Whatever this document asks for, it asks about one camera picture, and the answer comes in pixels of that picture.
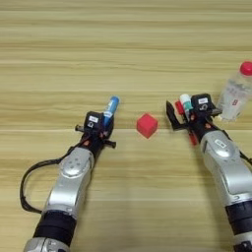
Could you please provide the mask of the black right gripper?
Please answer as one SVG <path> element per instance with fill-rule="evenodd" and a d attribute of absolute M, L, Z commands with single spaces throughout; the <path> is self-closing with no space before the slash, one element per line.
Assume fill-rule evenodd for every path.
<path fill-rule="evenodd" d="M 215 108 L 211 113 L 196 113 L 192 112 L 189 118 L 189 128 L 193 131 L 198 141 L 201 141 L 203 137 L 212 131 L 219 129 L 213 122 L 213 118 L 222 113 L 221 109 Z M 166 115 L 170 121 L 171 127 L 174 131 L 187 128 L 186 123 L 180 123 L 175 116 L 173 105 L 166 102 Z"/>

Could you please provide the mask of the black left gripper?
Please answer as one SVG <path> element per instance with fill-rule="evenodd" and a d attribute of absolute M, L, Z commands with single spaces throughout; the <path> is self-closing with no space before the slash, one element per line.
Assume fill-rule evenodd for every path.
<path fill-rule="evenodd" d="M 76 131 L 82 132 L 83 136 L 78 144 L 80 148 L 89 150 L 93 155 L 98 155 L 100 151 L 105 147 L 109 146 L 113 149 L 116 148 L 116 143 L 110 141 L 109 138 L 114 127 L 114 116 L 109 118 L 105 129 L 89 128 L 77 125 Z"/>

